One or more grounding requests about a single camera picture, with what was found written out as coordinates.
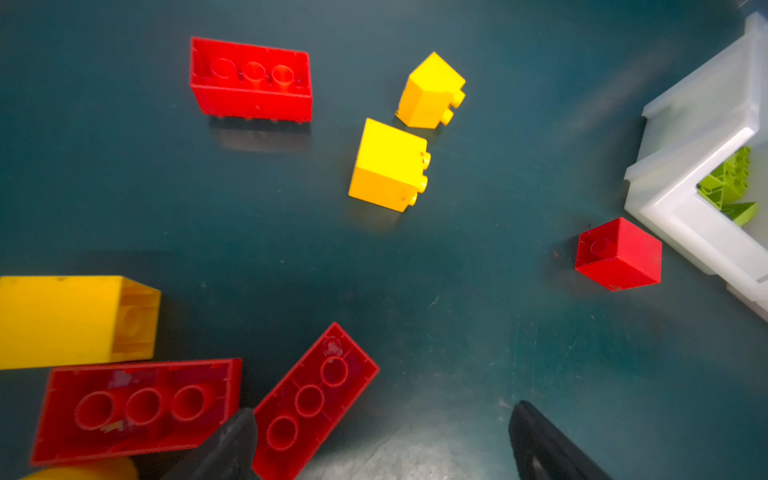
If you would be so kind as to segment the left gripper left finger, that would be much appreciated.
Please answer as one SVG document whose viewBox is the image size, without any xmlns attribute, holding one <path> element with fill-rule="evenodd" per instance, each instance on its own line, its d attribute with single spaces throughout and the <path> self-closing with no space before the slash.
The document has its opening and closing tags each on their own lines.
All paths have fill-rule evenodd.
<svg viewBox="0 0 768 480">
<path fill-rule="evenodd" d="M 161 479 L 249 479 L 257 444 L 254 409 L 241 408 Z"/>
</svg>

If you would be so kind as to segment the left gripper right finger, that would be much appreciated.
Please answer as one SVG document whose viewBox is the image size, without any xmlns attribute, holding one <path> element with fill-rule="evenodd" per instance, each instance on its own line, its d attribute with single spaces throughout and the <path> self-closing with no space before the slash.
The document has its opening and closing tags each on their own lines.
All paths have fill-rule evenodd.
<svg viewBox="0 0 768 480">
<path fill-rule="evenodd" d="M 514 406 L 508 431 L 520 479 L 612 479 L 528 401 Z"/>
</svg>

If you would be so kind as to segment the green brick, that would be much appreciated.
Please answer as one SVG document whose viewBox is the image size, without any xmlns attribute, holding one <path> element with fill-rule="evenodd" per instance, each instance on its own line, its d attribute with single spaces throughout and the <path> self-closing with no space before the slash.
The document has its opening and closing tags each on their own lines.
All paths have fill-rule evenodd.
<svg viewBox="0 0 768 480">
<path fill-rule="evenodd" d="M 715 168 L 698 185 L 698 193 L 721 210 L 742 199 L 748 189 L 751 148 L 744 146 Z"/>
<path fill-rule="evenodd" d="M 757 215 L 759 204 L 757 202 L 724 204 L 721 212 L 738 227 L 743 227 Z"/>
</svg>

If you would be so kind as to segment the red brick cluster right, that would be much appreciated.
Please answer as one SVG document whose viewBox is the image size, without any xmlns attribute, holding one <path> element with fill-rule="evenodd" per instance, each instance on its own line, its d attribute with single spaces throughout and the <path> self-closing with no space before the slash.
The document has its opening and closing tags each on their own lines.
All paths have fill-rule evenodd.
<svg viewBox="0 0 768 480">
<path fill-rule="evenodd" d="M 332 323 L 254 409 L 257 477 L 296 478 L 378 373 L 370 356 Z"/>
</svg>

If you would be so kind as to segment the red brick cluster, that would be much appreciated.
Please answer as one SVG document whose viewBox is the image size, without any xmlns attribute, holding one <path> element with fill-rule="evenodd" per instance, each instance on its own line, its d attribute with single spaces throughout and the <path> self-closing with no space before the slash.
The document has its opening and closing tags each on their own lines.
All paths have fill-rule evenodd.
<svg viewBox="0 0 768 480">
<path fill-rule="evenodd" d="M 30 463 L 193 449 L 239 408 L 239 358 L 57 367 Z"/>
<path fill-rule="evenodd" d="M 254 409 L 257 477 L 296 478 L 378 373 L 370 356 L 332 323 Z"/>
</svg>

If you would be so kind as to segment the yellow curved brick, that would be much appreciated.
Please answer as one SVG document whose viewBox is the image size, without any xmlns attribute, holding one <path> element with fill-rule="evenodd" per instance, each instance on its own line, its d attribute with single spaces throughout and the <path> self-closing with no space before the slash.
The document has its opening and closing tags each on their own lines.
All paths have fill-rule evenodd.
<svg viewBox="0 0 768 480">
<path fill-rule="evenodd" d="M 138 471 L 129 457 L 119 457 L 49 467 L 22 480 L 138 480 Z"/>
</svg>

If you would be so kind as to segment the red brick cluster left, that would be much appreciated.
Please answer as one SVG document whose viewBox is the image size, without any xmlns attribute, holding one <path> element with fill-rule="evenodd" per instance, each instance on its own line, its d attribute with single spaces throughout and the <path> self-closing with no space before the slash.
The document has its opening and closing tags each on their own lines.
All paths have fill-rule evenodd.
<svg viewBox="0 0 768 480">
<path fill-rule="evenodd" d="M 193 449 L 239 408 L 239 358 L 57 367 L 30 463 Z"/>
</svg>

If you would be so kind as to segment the small red brick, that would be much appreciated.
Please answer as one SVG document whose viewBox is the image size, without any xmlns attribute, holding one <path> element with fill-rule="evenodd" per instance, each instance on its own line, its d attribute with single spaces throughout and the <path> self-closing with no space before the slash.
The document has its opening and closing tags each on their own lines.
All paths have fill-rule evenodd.
<svg viewBox="0 0 768 480">
<path fill-rule="evenodd" d="M 624 218 L 582 233 L 574 269 L 609 291 L 661 282 L 662 243 Z"/>
</svg>

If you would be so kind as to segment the yellow square brick cluster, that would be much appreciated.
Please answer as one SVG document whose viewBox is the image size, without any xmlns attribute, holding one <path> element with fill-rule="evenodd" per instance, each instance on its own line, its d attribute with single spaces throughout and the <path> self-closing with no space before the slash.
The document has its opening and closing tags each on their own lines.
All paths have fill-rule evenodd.
<svg viewBox="0 0 768 480">
<path fill-rule="evenodd" d="M 122 276 L 3 276 L 1 368 L 148 360 L 160 303 Z"/>
</svg>

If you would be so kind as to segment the yellow square brick far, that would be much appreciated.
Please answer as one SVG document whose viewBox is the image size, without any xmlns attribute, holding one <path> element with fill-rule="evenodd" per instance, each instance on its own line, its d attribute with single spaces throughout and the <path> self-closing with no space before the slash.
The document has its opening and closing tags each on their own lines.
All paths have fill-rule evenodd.
<svg viewBox="0 0 768 480">
<path fill-rule="evenodd" d="M 348 195 L 400 213 L 414 206 L 428 184 L 427 147 L 424 138 L 367 118 Z"/>
</svg>

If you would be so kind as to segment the red brick far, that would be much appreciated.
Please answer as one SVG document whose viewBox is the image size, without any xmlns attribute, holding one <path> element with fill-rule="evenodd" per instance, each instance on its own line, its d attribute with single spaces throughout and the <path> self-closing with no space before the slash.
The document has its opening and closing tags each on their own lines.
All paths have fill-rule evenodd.
<svg viewBox="0 0 768 480">
<path fill-rule="evenodd" d="M 189 85 L 208 116 L 312 121 L 311 63 L 303 51 L 193 37 Z"/>
</svg>

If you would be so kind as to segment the yellow slope brick far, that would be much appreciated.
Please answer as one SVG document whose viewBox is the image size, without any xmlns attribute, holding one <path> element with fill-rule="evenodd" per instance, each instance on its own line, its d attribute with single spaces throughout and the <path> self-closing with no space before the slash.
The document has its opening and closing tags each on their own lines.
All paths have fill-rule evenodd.
<svg viewBox="0 0 768 480">
<path fill-rule="evenodd" d="M 436 52 L 432 52 L 407 79 L 396 117 L 410 128 L 436 129 L 453 118 L 466 95 L 466 80 Z"/>
</svg>

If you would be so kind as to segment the white three-compartment bin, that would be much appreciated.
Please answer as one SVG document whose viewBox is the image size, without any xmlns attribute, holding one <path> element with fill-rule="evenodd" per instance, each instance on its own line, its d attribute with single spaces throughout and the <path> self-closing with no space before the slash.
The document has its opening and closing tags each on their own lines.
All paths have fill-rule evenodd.
<svg viewBox="0 0 768 480">
<path fill-rule="evenodd" d="M 643 109 L 646 120 L 625 209 L 760 317 L 767 315 L 767 20 Z M 706 176 L 750 150 L 746 199 L 759 211 L 740 227 L 698 193 Z"/>
</svg>

